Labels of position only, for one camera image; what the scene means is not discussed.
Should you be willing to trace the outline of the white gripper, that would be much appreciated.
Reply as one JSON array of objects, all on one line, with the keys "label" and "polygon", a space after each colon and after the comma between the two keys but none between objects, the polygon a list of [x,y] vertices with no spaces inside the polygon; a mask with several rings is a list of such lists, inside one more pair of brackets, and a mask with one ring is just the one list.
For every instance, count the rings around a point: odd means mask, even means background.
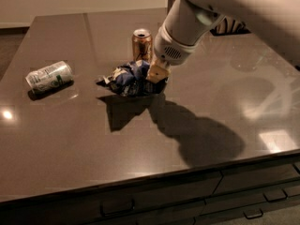
[{"label": "white gripper", "polygon": [[168,78],[171,73],[170,64],[172,66],[184,64],[196,48],[196,45],[184,45],[174,40],[165,24],[162,24],[154,39],[154,53],[157,58],[151,61],[146,80],[158,83]]}]

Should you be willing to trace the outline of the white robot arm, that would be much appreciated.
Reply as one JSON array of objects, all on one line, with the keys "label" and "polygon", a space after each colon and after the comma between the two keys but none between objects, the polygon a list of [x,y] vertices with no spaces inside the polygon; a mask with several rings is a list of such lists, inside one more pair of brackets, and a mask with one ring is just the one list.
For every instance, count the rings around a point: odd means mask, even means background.
[{"label": "white robot arm", "polygon": [[247,29],[294,68],[300,66],[300,0],[175,0],[154,40],[147,80],[158,83],[185,63],[202,36],[226,17]]}]

